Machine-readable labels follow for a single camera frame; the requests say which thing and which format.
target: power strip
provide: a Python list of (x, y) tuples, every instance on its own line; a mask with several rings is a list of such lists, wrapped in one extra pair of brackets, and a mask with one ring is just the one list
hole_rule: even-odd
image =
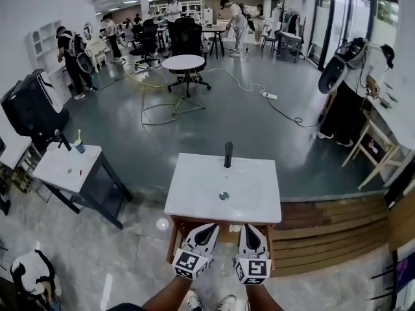
[(277, 96), (273, 95), (271, 93), (268, 92), (262, 92), (262, 97), (268, 98), (268, 99), (272, 99), (272, 100), (277, 100)]

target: faucet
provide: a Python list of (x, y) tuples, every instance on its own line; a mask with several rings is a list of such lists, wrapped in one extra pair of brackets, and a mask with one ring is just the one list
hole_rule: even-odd
[(226, 168), (231, 167), (232, 152), (233, 152), (233, 143), (227, 142), (225, 144), (225, 162), (223, 164)]
[(58, 145), (58, 148), (60, 148), (60, 146), (63, 143), (65, 145), (65, 147), (66, 147), (66, 150), (68, 150), (68, 151), (72, 150), (71, 145), (69, 145), (69, 142), (67, 141), (65, 135), (59, 129), (56, 129), (54, 131), (54, 138), (56, 140), (59, 140), (60, 141), (59, 142), (59, 145)]

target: black shirt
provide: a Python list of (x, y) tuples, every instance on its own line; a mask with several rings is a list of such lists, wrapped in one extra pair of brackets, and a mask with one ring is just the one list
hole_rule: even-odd
[(130, 303), (123, 303), (123, 304), (117, 305), (109, 309), (108, 311), (144, 311), (144, 310), (137, 305), (130, 304)]
[[(65, 30), (64, 31), (64, 34), (68, 34), (68, 35), (72, 36), (72, 32), (69, 31), (69, 30)], [(72, 57), (69, 55), (69, 52), (67, 51), (69, 49), (69, 42), (70, 42), (70, 40), (71, 40), (70, 38), (63, 37), (63, 36), (60, 36), (59, 39), (58, 39), (58, 47), (59, 47), (59, 49), (61, 49), (61, 48), (64, 48), (65, 49), (64, 56), (65, 56), (65, 61), (66, 62), (68, 61), (68, 59), (72, 59)]]

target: wooden platform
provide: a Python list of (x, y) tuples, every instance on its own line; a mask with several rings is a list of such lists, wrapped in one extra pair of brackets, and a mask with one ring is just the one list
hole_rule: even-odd
[(272, 232), (271, 277), (320, 270), (360, 257), (387, 242), (382, 195), (328, 202), (282, 203)]

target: gray floor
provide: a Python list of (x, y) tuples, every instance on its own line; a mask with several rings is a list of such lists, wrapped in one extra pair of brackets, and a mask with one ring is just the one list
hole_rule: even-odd
[[(303, 60), (294, 65), (271, 58), (269, 47), (261, 55), (260, 47), (252, 46), (249, 59), (216, 60), (213, 55), (206, 69), (212, 68), (228, 70), (247, 88), (250, 83), (263, 84), (278, 96), (273, 105), (290, 117), (301, 117), (308, 126), (316, 124), (326, 100), (317, 88), (319, 71)], [(169, 72), (163, 73), (169, 83), (175, 81)], [(168, 190), (180, 152), (222, 156), (225, 142), (232, 141), (235, 157), (275, 160), (285, 201), (359, 192), (357, 186), (373, 169), (363, 155), (341, 168), (350, 150), (334, 140), (315, 139), (318, 128), (298, 127), (274, 111), (258, 89), (239, 89), (223, 71), (203, 76), (212, 86), (211, 91), (202, 88), (206, 109), (181, 114), (170, 124), (142, 126), (137, 84), (125, 77), (121, 64), (104, 67), (94, 80), (101, 90), (67, 105), (71, 120), (65, 134), (75, 140), (80, 128), (85, 143), (101, 145), (129, 186)], [(154, 96), (151, 103), (163, 100)], [(149, 116), (157, 119), (165, 112), (156, 108)], [(376, 177), (362, 191), (381, 187), (381, 178)]]
[[(0, 250), (0, 263), (9, 269), (16, 257), (38, 246), (60, 278), (62, 311), (106, 310), (123, 302), (142, 305), (174, 277), (165, 261), (171, 225), (165, 231), (156, 228), (156, 221), (165, 217), (163, 196), (156, 192), (134, 193), (120, 215), (122, 231), (92, 210), (76, 215), (54, 196), (45, 203), (37, 194), (12, 189), (11, 202), (8, 216), (0, 213), (0, 240), (9, 249)], [(244, 305), (244, 287), (231, 266), (236, 253), (235, 244), (218, 243), (211, 268), (193, 283), (205, 310), (213, 310), (228, 294)], [(387, 299), (369, 301), (390, 286), (388, 276), (370, 279), (388, 262), (385, 246), (340, 266), (270, 279), (265, 285), (286, 311), (388, 310)], [(2, 269), (0, 276), (10, 280)], [(183, 305), (180, 310), (189, 309)]]

